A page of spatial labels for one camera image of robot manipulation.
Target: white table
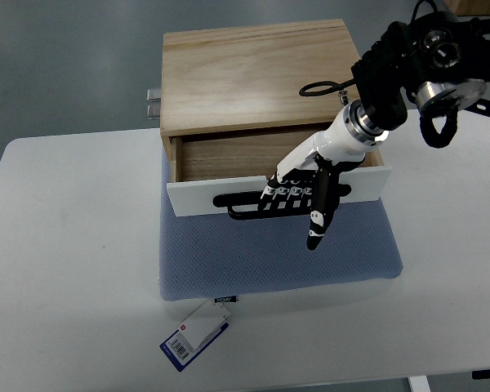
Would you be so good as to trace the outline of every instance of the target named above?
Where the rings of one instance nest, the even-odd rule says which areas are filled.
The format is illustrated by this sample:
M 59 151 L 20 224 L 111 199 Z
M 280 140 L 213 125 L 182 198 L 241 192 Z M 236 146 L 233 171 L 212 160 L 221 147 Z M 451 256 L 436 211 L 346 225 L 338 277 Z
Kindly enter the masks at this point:
M 382 148 L 394 280 L 241 296 L 182 373 L 158 345 L 158 130 L 12 142 L 0 163 L 0 391 L 244 390 L 490 368 L 490 119 Z

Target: wooden top panel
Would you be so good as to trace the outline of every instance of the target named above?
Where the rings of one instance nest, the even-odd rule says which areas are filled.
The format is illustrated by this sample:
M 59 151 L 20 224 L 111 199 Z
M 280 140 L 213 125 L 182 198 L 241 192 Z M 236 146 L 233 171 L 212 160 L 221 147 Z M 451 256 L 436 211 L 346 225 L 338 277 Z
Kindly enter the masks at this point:
M 490 0 L 444 0 L 448 9 L 458 16 L 490 15 Z
M 162 134 L 330 122 L 341 109 L 336 94 L 298 91 L 351 79 L 358 58 L 343 20 L 165 34 Z

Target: gray floor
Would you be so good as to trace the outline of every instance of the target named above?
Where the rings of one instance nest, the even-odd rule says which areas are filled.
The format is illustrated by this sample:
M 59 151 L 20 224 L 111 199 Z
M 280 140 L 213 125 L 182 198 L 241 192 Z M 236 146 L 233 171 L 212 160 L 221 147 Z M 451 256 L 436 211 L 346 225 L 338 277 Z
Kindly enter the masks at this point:
M 145 93 L 160 86 L 166 32 L 342 18 L 363 53 L 390 22 L 409 21 L 415 2 L 0 0 L 0 158 L 21 137 L 159 127 L 145 119 Z M 434 392 L 490 391 L 490 381 L 469 373 L 429 379 Z M 408 384 L 299 390 L 398 392 Z

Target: drawer front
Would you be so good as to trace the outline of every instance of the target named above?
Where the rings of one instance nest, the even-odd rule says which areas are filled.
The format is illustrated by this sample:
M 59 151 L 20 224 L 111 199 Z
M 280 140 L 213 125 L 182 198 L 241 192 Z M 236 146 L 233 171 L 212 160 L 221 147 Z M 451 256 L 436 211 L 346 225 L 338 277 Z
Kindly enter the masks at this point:
M 341 198 L 341 202 L 377 200 L 381 196 L 390 172 L 390 166 L 378 166 L 359 167 L 353 171 L 341 173 L 341 183 L 352 187 L 352 192 Z M 221 214 L 226 213 L 227 209 L 212 205 L 215 196 L 263 190 L 266 184 L 265 176 L 184 181 L 167 184 L 167 193 L 176 216 Z

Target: barcode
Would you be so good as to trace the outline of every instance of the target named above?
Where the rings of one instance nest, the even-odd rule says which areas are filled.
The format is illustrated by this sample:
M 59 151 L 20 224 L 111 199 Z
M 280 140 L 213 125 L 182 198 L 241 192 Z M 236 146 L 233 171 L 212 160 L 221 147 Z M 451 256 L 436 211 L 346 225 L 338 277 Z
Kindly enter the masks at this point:
M 189 351 L 181 344 L 178 339 L 175 339 L 171 343 L 171 348 L 174 350 L 174 352 L 180 357 L 180 359 L 185 359 L 189 355 Z

